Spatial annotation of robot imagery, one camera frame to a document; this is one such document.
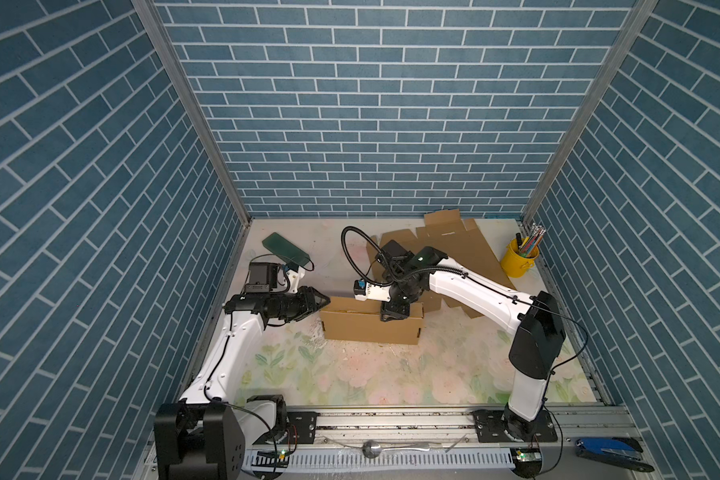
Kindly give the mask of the cardboard box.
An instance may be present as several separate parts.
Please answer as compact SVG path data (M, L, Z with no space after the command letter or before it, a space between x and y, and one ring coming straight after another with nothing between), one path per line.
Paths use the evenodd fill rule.
M378 344L417 345L424 320L421 303L411 305L408 318L383 322L379 301L343 297L332 297L318 314L326 340Z
M425 216L425 225L415 231L398 230L381 235L368 246L372 263L368 279L379 286L390 286L382 275L381 248L395 240L417 254L426 246L447 254L429 276L429 290L418 301L424 313L436 311L442 302L462 307L471 316L485 316L501 328L514 330L525 316L527 294L517 291L499 265L476 222L464 220L457 210L443 210Z

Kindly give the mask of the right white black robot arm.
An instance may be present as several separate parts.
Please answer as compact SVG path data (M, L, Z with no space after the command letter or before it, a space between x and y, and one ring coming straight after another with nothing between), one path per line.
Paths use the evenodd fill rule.
M552 370L566 339L557 301L545 291L532 295L467 269L446 253L425 247L413 253L391 240L378 249L383 267L380 295L384 321L401 320L426 292L454 299L494 321L511 339L514 368L502 416L507 435L530 441L547 421L541 417Z

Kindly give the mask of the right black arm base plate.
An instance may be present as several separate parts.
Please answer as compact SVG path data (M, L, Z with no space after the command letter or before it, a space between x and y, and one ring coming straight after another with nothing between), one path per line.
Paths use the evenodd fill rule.
M531 421L513 413L508 407L478 409L470 415L480 443L544 443L558 440L555 423L545 410L541 410Z

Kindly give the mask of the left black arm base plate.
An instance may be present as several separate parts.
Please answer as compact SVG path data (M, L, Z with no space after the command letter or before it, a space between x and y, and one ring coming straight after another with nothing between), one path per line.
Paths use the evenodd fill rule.
M293 411L278 413L274 432L278 444L293 446L307 444L315 441L317 430L317 419L319 415L315 411Z

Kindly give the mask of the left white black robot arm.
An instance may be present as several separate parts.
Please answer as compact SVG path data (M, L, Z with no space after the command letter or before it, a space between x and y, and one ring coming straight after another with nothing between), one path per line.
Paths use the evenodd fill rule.
M233 401L264 334L299 322L330 303L301 283L306 268L251 262L243 289L223 306L221 329L189 386L154 419L161 479L277 479L295 453L299 431L281 395Z

